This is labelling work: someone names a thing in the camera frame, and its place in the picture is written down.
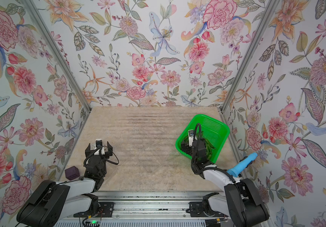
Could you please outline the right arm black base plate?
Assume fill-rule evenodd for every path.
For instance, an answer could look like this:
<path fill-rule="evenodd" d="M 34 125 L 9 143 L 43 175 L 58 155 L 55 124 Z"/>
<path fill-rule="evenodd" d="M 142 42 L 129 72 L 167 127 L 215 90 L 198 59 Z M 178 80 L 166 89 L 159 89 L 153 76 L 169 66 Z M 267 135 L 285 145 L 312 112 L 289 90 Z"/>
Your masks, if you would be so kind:
<path fill-rule="evenodd" d="M 192 218 L 227 218 L 227 215 L 224 215 L 220 212 L 209 211 L 208 208 L 205 208 L 201 201 L 191 201 L 189 202 L 189 208 L 186 209 Z"/>

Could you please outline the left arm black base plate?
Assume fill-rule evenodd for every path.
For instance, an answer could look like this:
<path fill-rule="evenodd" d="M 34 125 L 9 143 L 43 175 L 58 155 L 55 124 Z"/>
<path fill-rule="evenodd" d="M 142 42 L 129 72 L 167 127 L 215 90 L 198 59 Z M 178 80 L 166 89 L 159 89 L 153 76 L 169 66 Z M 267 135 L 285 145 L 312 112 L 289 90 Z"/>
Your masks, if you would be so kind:
<path fill-rule="evenodd" d="M 91 208 L 88 211 L 76 213 L 74 218 L 111 218 L 114 211 L 114 202 L 99 202 L 99 207 Z"/>

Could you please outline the green plastic mesh basket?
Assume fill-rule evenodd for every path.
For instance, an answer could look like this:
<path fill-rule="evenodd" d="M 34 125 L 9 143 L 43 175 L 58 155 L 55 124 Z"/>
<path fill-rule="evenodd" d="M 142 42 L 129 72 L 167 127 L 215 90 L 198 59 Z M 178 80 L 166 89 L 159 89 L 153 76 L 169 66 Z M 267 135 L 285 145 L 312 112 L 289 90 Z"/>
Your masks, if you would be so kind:
<path fill-rule="evenodd" d="M 185 157 L 191 159 L 191 155 L 185 153 L 181 149 L 181 143 L 185 139 L 188 142 L 188 131 L 194 130 L 197 123 L 201 124 L 203 138 L 212 145 L 211 156 L 209 157 L 209 160 L 213 163 L 216 163 L 221 150 L 230 134 L 230 129 L 221 121 L 204 114 L 198 114 L 194 116 L 193 119 L 189 122 L 185 130 L 181 133 L 175 142 L 176 150 Z"/>

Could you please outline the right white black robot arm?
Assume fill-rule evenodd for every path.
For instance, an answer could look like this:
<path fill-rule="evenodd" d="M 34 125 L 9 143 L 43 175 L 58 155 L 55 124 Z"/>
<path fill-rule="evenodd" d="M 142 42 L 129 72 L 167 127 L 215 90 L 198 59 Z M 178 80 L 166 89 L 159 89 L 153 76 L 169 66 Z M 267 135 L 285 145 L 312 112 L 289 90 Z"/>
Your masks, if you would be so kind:
<path fill-rule="evenodd" d="M 257 158 L 257 153 L 242 159 L 235 167 L 223 170 L 208 159 L 209 143 L 195 134 L 181 142 L 184 154 L 191 156 L 191 169 L 195 175 L 219 187 L 224 195 L 211 193 L 203 198 L 204 212 L 213 216 L 228 216 L 237 227 L 253 227 L 269 219 L 269 211 L 254 183 L 241 179 L 240 174 Z"/>

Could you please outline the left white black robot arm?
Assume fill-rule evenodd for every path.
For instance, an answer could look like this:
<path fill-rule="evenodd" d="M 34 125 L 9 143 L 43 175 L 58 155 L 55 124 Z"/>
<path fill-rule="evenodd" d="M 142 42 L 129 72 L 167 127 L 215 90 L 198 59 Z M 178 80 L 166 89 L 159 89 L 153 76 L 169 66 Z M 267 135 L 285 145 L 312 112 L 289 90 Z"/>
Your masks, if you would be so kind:
<path fill-rule="evenodd" d="M 19 210 L 17 223 L 28 227 L 53 227 L 60 219 L 75 214 L 84 215 L 85 219 L 100 217 L 105 208 L 94 193 L 104 182 L 107 163 L 119 164 L 110 160 L 113 155 L 109 142 L 96 140 L 95 148 L 88 145 L 83 161 L 84 175 L 64 182 L 43 181 Z"/>

